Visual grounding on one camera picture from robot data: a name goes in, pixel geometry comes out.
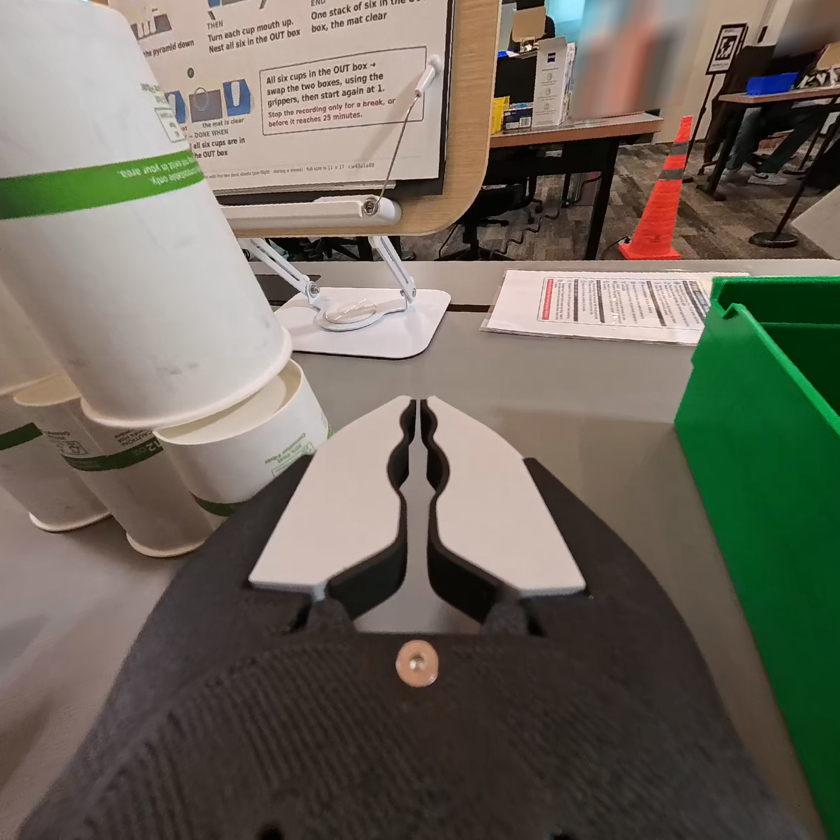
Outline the laminated paper sheet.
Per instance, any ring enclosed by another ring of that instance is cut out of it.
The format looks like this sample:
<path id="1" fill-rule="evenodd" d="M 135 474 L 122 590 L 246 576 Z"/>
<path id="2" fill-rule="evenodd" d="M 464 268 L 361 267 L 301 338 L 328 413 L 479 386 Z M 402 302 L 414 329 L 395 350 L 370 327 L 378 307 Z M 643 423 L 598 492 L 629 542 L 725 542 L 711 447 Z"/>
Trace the laminated paper sheet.
<path id="1" fill-rule="evenodd" d="M 509 270 L 482 328 L 495 333 L 697 346 L 715 272 Z"/>

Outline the white board on pole stand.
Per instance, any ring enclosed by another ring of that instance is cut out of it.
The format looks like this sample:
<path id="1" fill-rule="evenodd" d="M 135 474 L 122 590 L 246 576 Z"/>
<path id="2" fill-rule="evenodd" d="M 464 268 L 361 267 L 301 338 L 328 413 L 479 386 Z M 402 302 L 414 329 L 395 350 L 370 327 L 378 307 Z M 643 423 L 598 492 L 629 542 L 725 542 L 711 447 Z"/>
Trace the white board on pole stand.
<path id="1" fill-rule="evenodd" d="M 806 238 L 830 257 L 838 259 L 839 186 L 794 219 L 792 230 L 793 233 L 778 227 L 769 233 L 757 233 L 749 238 L 749 243 L 768 249 L 789 249 Z"/>

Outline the orange traffic cone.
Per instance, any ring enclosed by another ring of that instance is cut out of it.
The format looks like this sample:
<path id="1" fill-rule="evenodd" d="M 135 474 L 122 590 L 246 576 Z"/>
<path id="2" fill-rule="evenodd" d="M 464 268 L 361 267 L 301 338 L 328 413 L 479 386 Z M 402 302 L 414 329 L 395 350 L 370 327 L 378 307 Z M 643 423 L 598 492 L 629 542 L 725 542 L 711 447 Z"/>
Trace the orange traffic cone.
<path id="1" fill-rule="evenodd" d="M 626 244 L 618 246 L 627 260 L 677 260 L 673 246 L 676 217 L 692 131 L 692 116 L 680 121 L 679 130 L 637 228 Z"/>

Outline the wooden document stand white base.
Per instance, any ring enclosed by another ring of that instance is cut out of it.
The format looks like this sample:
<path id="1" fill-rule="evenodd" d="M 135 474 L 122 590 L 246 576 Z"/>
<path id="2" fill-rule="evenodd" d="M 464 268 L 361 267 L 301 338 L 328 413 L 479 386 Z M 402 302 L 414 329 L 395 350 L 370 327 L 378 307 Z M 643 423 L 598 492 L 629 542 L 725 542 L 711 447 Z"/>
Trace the wooden document stand white base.
<path id="1" fill-rule="evenodd" d="M 412 358 L 445 315 L 449 294 L 417 289 L 390 235 L 425 235 L 453 223 L 487 169 L 501 4 L 454 4 L 441 178 L 390 183 L 386 175 L 379 185 L 320 192 L 214 192 L 240 246 L 298 290 L 276 312 L 295 351 Z"/>

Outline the white paper cup green band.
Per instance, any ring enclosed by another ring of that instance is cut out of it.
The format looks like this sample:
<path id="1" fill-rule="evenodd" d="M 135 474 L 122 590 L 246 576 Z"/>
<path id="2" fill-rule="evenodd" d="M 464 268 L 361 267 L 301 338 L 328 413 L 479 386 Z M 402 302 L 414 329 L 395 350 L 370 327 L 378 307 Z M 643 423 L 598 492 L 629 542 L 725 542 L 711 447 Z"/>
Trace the white paper cup green band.
<path id="1" fill-rule="evenodd" d="M 123 16 L 2 2 L 2 279 L 90 416 L 191 422 L 289 361 Z"/>
<path id="2" fill-rule="evenodd" d="M 332 429 L 300 365 L 290 360 L 257 393 L 211 416 L 154 435 L 198 506 L 229 517 Z"/>
<path id="3" fill-rule="evenodd" d="M 86 453 L 69 456 L 68 463 L 115 515 L 136 550 L 174 557 L 209 537 L 211 522 L 151 430 L 93 422 L 80 400 L 70 410 Z"/>
<path id="4" fill-rule="evenodd" d="M 2 488 L 37 528 L 68 532 L 111 517 L 67 461 L 90 454 L 72 425 L 67 431 L 44 411 L 17 404 L 11 392 L 2 394 L 1 414 Z"/>

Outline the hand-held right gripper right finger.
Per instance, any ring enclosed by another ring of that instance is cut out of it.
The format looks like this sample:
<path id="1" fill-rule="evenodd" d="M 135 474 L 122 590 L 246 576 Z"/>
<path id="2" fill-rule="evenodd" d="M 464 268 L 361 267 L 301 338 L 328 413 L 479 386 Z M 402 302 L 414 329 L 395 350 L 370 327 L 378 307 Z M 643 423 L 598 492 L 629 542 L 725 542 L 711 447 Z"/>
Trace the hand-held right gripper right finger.
<path id="1" fill-rule="evenodd" d="M 434 592 L 478 622 L 499 602 L 583 592 L 584 576 L 525 458 L 435 396 L 420 409 L 434 488 L 427 531 Z"/>

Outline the wooden table black legs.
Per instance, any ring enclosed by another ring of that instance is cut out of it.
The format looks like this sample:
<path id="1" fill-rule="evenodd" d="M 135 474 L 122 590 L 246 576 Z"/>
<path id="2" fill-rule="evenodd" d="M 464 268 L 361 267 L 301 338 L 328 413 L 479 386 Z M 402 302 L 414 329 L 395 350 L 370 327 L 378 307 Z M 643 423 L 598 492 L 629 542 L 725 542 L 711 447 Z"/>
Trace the wooden table black legs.
<path id="1" fill-rule="evenodd" d="M 705 185 L 698 184 L 698 188 L 705 194 L 712 197 L 714 200 L 723 200 L 723 197 L 718 197 L 717 189 L 721 179 L 721 175 L 725 168 L 725 164 L 731 153 L 732 146 L 737 138 L 737 134 L 742 123 L 742 113 L 749 108 L 766 107 L 776 103 L 783 102 L 814 102 L 816 100 L 826 100 L 822 106 L 822 121 L 824 122 L 827 115 L 831 112 L 838 111 L 838 97 L 839 86 L 823 86 L 823 87 L 809 87 L 791 89 L 784 92 L 750 95 L 746 91 L 721 94 L 718 101 L 721 104 L 721 146 L 718 151 L 717 162 L 714 169 L 708 176 Z"/>
<path id="2" fill-rule="evenodd" d="M 599 173 L 584 252 L 584 259 L 593 260 L 601 244 L 620 144 L 655 134 L 662 123 L 658 115 L 638 112 L 492 135 L 483 184 L 522 183 L 544 175 Z"/>

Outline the white carton box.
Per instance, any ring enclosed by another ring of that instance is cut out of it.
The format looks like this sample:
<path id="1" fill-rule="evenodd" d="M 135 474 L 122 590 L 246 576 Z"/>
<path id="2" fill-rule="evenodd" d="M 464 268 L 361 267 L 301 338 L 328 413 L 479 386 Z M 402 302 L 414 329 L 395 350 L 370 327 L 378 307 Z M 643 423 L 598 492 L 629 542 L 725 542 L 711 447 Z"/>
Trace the white carton box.
<path id="1" fill-rule="evenodd" d="M 537 49 L 532 128 L 546 130 L 569 117 L 576 44 L 563 36 L 540 40 Z"/>

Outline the green plastic bin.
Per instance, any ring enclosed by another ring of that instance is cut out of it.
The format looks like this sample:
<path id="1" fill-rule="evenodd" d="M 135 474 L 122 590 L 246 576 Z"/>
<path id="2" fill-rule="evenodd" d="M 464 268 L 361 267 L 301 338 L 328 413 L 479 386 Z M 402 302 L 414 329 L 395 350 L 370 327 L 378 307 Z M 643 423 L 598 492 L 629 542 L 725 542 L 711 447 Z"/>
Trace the green plastic bin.
<path id="1" fill-rule="evenodd" d="M 838 277 L 715 279 L 691 363 L 679 441 L 838 838 Z"/>

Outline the printed instruction sheet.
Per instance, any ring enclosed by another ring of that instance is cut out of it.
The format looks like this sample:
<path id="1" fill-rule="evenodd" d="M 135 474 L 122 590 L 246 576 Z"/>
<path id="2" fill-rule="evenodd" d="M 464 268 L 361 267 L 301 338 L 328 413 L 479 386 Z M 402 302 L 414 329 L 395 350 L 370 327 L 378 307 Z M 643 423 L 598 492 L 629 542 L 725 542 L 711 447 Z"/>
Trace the printed instruction sheet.
<path id="1" fill-rule="evenodd" d="M 109 2 L 218 195 L 435 182 L 454 2 Z"/>

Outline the black white marker sign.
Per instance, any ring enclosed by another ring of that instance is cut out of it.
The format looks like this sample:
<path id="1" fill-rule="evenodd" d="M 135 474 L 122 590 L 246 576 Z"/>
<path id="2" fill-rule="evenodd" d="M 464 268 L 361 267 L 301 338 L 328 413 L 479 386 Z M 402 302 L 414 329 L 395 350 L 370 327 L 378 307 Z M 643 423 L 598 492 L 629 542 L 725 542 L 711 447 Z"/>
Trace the black white marker sign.
<path id="1" fill-rule="evenodd" d="M 723 127 L 727 119 L 724 113 L 728 105 L 721 104 L 720 97 L 743 91 L 746 88 L 746 72 L 749 68 L 749 61 L 746 58 L 741 58 L 740 54 L 748 31 L 748 24 L 725 24 L 721 26 L 712 50 L 706 72 L 710 80 L 700 108 L 698 121 L 701 122 L 706 115 L 709 102 L 711 102 L 711 116 L 707 126 L 703 163 L 700 164 L 696 174 L 697 179 L 704 174 L 706 168 L 713 162 L 713 156 L 718 151 L 721 142 Z"/>

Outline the grey desk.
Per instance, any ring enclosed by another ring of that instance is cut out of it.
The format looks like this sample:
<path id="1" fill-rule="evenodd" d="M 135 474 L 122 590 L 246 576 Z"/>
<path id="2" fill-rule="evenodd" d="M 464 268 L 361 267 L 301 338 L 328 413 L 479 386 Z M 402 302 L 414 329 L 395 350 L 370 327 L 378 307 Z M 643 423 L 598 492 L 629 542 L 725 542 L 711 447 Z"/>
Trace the grey desk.
<path id="1" fill-rule="evenodd" d="M 505 268 L 410 270 L 454 307 L 426 351 L 402 361 L 296 355 L 333 429 L 395 396 L 437 396 L 538 459 L 654 573 L 754 760 L 823 838 L 674 429 L 693 350 L 486 332 Z M 134 552 L 112 520 L 42 532 L 2 493 L 2 838 L 17 836 L 77 749 L 179 563 Z"/>

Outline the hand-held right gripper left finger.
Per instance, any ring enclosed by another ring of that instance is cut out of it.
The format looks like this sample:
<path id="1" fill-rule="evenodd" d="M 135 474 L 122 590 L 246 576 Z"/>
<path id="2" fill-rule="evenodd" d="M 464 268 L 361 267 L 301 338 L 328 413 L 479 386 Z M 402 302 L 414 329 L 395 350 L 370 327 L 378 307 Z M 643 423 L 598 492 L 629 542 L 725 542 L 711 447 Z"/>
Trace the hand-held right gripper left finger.
<path id="1" fill-rule="evenodd" d="M 398 396 L 318 449 L 250 572 L 253 587 L 331 598 L 350 618 L 396 593 L 407 565 L 401 486 L 416 412 L 414 399 Z"/>

